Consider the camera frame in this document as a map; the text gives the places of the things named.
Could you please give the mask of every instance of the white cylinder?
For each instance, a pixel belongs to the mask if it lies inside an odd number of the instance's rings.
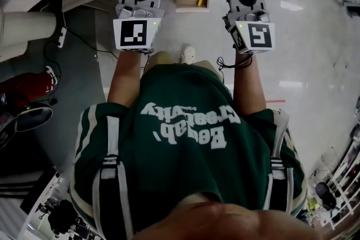
[[[3,14],[2,46],[48,38],[56,29],[54,13],[11,12]]]

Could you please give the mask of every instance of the white tile floor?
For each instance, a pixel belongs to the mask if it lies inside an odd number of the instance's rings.
[[[334,0],[266,2],[276,24],[276,50],[258,56],[265,96],[286,101],[271,107],[281,107],[291,115],[292,136],[305,172],[311,175],[321,155],[332,146],[341,155],[355,122],[353,110],[360,94],[360,19],[350,19]],[[211,0],[210,5],[208,13],[175,13],[170,0],[163,0],[166,15],[154,50],[166,50],[179,58],[181,47],[189,43],[197,49],[198,60],[216,66],[216,59],[223,56],[231,63],[233,41],[221,19],[228,11],[226,0]],[[101,53],[98,58],[107,91],[115,61]],[[232,85],[233,71],[224,73],[225,83]]]

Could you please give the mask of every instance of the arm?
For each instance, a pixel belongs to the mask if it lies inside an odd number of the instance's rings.
[[[236,53],[236,63],[244,61],[247,57],[248,55]],[[253,56],[253,63],[249,67],[235,68],[233,105],[236,113],[241,116],[266,109],[255,56]]]
[[[114,76],[112,78],[108,102],[130,107],[140,91],[141,54],[133,51],[121,51]]]

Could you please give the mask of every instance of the green t-shirt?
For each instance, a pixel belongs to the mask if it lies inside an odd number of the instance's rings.
[[[162,220],[195,193],[263,208],[278,112],[239,117],[229,91],[212,71],[157,65],[141,79],[131,108],[102,103],[82,114],[70,192],[75,208],[91,224],[92,183],[107,155],[107,116],[120,121],[118,149],[135,231]],[[281,158],[284,167],[294,168],[296,214],[307,189],[288,130]]]

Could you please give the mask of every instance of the shoe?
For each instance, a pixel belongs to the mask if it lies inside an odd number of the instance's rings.
[[[52,68],[50,66],[46,65],[45,66],[45,72],[50,74],[50,76],[51,76],[51,84],[56,85],[57,84],[57,78],[56,78],[55,73],[52,70]]]
[[[181,63],[183,64],[193,64],[195,62],[195,48],[193,46],[185,47],[181,55]]]

